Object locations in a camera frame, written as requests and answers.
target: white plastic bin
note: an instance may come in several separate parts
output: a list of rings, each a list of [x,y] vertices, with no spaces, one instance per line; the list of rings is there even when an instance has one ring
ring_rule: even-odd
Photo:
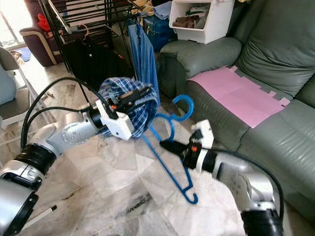
[[[173,28],[178,39],[191,40],[198,43],[210,43],[216,39],[225,37],[230,23],[235,0],[173,0],[169,17],[169,26]],[[185,17],[195,3],[210,3],[209,14],[203,29],[190,29],[174,27],[173,22],[177,17]]]

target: white tile floor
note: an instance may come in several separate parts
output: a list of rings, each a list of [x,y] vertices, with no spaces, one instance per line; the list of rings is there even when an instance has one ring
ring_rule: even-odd
[[[68,75],[63,64],[43,68],[34,57],[22,66],[34,88],[41,92],[50,82]],[[79,87],[64,82],[51,89],[48,106],[78,108],[84,104]],[[159,112],[173,112],[163,98]],[[62,112],[55,112],[57,119]],[[176,137],[187,142],[188,125],[176,125]],[[31,131],[44,125],[35,120]],[[168,131],[161,120],[154,123],[164,137]],[[0,166],[19,152],[21,123],[2,130]],[[159,147],[146,133],[181,184],[185,175],[179,159]],[[38,191],[33,215],[51,205],[57,210],[20,233],[21,236],[243,236],[243,223],[232,195],[208,173],[190,172],[199,202],[192,206],[176,189],[169,176],[143,140],[122,141],[102,136],[64,153],[53,165]],[[286,205],[286,236],[311,236],[315,230]]]

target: hanging blue cloth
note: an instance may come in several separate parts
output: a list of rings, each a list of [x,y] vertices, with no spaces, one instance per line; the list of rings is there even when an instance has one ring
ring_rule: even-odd
[[[136,77],[144,84],[152,84],[159,106],[158,77],[153,46],[139,23],[129,26],[128,33]]]

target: pink mat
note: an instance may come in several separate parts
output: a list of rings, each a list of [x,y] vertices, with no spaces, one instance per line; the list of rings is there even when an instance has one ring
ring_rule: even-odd
[[[226,107],[239,119],[255,128],[269,116],[284,109],[290,101],[273,98],[276,94],[266,93],[260,86],[246,77],[240,77],[231,69],[222,67],[200,73],[190,80],[201,85],[215,100]]]

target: blue plaid shirt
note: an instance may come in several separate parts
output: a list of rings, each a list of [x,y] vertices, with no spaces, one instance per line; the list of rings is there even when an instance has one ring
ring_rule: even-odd
[[[100,86],[98,93],[108,99],[112,96],[121,96],[126,92],[144,88],[146,85],[140,81],[135,81],[126,77],[113,77],[106,79]],[[144,103],[142,106],[136,108],[135,110],[129,112],[131,123],[134,127],[134,132],[132,134],[133,138],[139,138],[141,134],[147,130],[152,120],[156,116],[158,102],[157,94],[152,89],[151,93],[135,101],[134,105]],[[109,137],[111,135],[108,129],[105,129],[102,134]]]

